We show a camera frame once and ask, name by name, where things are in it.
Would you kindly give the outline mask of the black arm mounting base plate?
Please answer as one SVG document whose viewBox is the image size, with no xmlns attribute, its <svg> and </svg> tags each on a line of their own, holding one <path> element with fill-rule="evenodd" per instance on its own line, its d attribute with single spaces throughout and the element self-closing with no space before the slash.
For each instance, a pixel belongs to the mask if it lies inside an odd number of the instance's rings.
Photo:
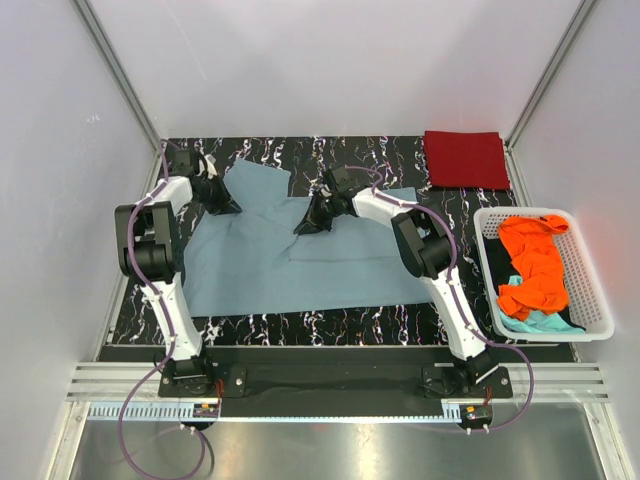
<svg viewBox="0 0 640 480">
<path fill-rule="evenodd" d="M 205 353 L 223 382 L 226 418 L 426 417 L 442 414 L 444 400 L 513 396 L 506 368 L 469 380 L 445 347 L 216 347 Z"/>
</svg>

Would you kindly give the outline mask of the light blue t-shirt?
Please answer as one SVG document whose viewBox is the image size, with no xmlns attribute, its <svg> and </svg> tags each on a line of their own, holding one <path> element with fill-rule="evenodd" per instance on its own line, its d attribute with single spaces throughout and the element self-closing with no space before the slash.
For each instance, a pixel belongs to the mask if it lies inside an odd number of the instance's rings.
<svg viewBox="0 0 640 480">
<path fill-rule="evenodd" d="M 330 231 L 296 235 L 310 200 L 290 174 L 238 160 L 224 183 L 239 214 L 205 214 L 188 241 L 184 296 L 192 316 L 291 313 L 429 303 L 402 264 L 392 230 L 344 215 Z"/>
</svg>

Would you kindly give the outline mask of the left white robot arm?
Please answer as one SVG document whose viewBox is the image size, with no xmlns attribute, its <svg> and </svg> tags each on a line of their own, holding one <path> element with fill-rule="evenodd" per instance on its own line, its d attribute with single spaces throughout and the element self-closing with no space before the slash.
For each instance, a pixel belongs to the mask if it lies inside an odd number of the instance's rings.
<svg viewBox="0 0 640 480">
<path fill-rule="evenodd" d="M 163 161 L 163 176 L 150 192 L 114 212 L 120 270 L 140 287 L 163 335 L 165 356 L 154 367 L 161 374 L 162 396 L 224 392 L 224 380 L 206 353 L 183 292 L 185 244 L 177 214 L 193 201 L 211 215 L 242 212 L 214 157 L 179 148 L 171 161 Z"/>
</svg>

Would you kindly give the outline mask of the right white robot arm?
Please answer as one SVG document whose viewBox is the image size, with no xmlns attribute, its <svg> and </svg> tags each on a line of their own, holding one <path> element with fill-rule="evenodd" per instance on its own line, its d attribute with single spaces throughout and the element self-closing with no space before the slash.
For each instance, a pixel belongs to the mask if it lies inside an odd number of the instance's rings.
<svg viewBox="0 0 640 480">
<path fill-rule="evenodd" d="M 329 231 L 333 220 L 351 215 L 388 227 L 405 269 L 431 295 L 454 357 L 450 382 L 466 396 L 486 389 L 498 368 L 464 294 L 457 268 L 457 246 L 444 220 L 428 207 L 360 185 L 351 166 L 326 169 L 296 235 Z"/>
</svg>

